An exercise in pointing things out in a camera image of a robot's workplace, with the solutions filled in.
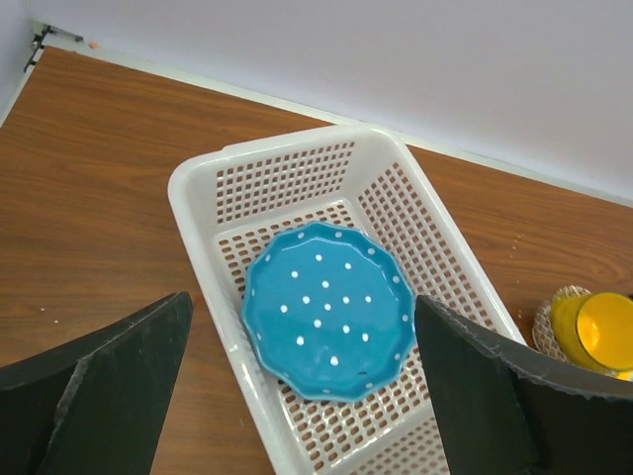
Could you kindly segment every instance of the white plastic basket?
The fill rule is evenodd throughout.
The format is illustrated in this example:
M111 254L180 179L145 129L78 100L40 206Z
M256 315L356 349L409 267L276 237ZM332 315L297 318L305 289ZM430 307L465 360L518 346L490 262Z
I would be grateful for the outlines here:
M363 402L316 403L262 370L239 317L245 271L270 239L327 221L381 242L418 294L523 342L403 143L376 128L334 126L231 145L182 163L169 200L277 473L448 473L417 348L399 380Z

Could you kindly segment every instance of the wood grain surface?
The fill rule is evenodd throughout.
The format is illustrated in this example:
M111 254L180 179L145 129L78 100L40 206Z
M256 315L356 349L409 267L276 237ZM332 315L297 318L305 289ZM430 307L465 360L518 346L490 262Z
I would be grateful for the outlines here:
M194 323L152 473L272 473L167 180L191 156L322 125L47 48L0 131L0 365L189 291ZM632 209L413 153L528 340L537 305L561 285L633 291Z

